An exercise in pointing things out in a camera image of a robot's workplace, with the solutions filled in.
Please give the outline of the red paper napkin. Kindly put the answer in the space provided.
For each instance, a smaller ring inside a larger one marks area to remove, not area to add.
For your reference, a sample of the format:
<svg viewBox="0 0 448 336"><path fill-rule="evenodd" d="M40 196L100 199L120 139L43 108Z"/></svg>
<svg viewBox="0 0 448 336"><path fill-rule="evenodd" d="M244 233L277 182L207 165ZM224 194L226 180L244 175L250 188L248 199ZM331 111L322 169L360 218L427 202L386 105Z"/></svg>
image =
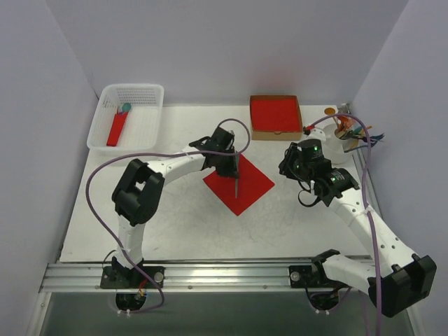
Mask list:
<svg viewBox="0 0 448 336"><path fill-rule="evenodd" d="M237 199L235 178L221 177L215 171L203 178L212 193L236 216L241 215L274 187L274 182L243 155L239 156L239 175Z"/></svg>

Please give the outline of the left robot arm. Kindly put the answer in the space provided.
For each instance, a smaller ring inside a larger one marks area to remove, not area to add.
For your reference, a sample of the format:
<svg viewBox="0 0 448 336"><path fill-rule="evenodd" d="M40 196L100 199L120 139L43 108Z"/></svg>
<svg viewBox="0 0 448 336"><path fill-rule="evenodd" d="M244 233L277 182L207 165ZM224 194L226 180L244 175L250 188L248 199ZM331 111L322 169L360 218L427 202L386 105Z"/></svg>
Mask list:
<svg viewBox="0 0 448 336"><path fill-rule="evenodd" d="M118 215L120 241L111 266L126 288L139 284L143 275L142 244L145 225L154 217L163 188L190 173L214 168L222 177L237 179L235 134L217 127L211 136L189 143L183 150L157 160L134 159L127 165L112 201Z"/></svg>

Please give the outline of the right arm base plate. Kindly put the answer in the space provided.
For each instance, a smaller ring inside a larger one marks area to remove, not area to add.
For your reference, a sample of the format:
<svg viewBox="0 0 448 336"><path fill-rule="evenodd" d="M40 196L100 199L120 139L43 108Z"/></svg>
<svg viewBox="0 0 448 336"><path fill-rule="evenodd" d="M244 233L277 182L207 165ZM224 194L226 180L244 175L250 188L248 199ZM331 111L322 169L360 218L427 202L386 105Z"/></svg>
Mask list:
<svg viewBox="0 0 448 336"><path fill-rule="evenodd" d="M291 265L288 267L291 288L329 288L328 283L320 281L309 265Z"/></svg>

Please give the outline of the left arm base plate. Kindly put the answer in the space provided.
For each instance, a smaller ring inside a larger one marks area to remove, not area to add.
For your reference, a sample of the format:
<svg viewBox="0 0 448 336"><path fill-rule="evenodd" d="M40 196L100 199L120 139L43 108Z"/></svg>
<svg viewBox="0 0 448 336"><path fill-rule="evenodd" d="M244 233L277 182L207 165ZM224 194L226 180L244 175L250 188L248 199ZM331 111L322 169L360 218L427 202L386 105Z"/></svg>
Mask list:
<svg viewBox="0 0 448 336"><path fill-rule="evenodd" d="M163 287L165 268L143 266L142 270L160 287ZM155 286L138 270L118 271L112 266L103 269L99 287L101 289L142 289Z"/></svg>

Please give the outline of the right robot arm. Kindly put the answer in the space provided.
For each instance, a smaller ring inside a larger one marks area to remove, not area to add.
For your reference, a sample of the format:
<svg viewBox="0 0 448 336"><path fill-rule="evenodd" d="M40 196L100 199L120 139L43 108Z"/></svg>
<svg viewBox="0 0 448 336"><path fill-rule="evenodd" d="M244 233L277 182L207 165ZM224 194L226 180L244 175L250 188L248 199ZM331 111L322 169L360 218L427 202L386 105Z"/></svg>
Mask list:
<svg viewBox="0 0 448 336"><path fill-rule="evenodd" d="M372 266L364 265L330 249L312 258L311 282L318 286L337 282L360 290L389 318L429 295L437 270L435 261L418 255L398 238L368 204L355 178L324 157L320 140L291 143L279 163L279 173L297 181L332 210L374 261Z"/></svg>

